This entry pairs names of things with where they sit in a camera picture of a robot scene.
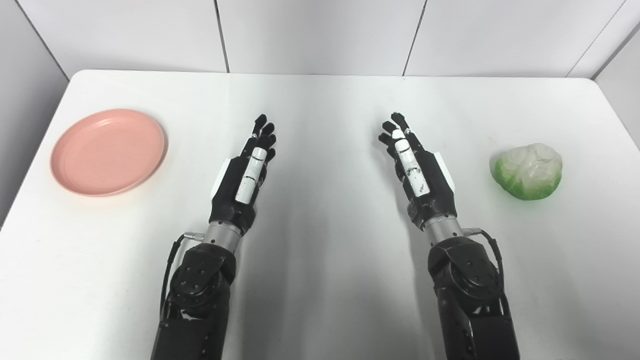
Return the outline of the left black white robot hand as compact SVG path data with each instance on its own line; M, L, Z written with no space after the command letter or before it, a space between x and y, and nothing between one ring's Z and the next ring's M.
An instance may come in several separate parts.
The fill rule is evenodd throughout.
M210 223L226 223L247 234L256 219L256 200L275 155L275 125L261 114L240 155L230 159L211 200Z

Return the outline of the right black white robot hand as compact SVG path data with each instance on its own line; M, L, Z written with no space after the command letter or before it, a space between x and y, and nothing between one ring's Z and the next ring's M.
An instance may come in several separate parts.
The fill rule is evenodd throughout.
M441 157L423 147L400 112L393 112L382 129L378 139L393 159L395 175L409 201L410 221L425 230L434 220L457 217L454 189Z

